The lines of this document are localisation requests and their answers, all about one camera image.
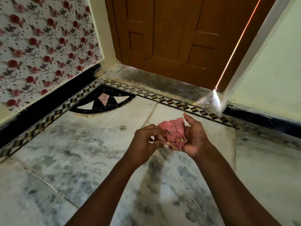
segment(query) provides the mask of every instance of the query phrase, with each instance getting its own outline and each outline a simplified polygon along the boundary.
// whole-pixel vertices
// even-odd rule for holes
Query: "wooden door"
[[[113,0],[124,64],[216,86],[258,0]]]

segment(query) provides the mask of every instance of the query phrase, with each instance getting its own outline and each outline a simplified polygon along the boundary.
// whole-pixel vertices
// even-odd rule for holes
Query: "pink marble triangle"
[[[109,96],[110,96],[110,95],[107,95],[107,94],[105,94],[105,93],[102,93],[102,94],[98,97],[98,99],[103,103],[104,106],[106,106],[106,105],[107,105],[107,102],[108,102],[108,99],[109,99]]]

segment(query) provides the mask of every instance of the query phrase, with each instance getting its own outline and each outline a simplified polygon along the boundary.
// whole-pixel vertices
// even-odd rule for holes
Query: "marble floor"
[[[0,225],[64,225],[123,156],[134,132],[182,112],[136,96],[101,114],[68,111],[0,165]],[[196,117],[282,225],[301,225],[301,151]],[[158,149],[132,175],[111,225],[224,225],[196,164]]]

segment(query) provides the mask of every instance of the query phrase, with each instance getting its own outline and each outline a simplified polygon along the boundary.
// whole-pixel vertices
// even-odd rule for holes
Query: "white wall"
[[[291,0],[234,90],[230,103],[301,121],[301,0]]]

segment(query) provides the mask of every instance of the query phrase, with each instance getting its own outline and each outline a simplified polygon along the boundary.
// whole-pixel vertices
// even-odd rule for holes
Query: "right hand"
[[[184,118],[191,127],[185,126],[185,136],[188,142],[185,144],[183,152],[194,159],[198,153],[203,152],[212,143],[209,141],[201,122],[186,113],[184,113]]]

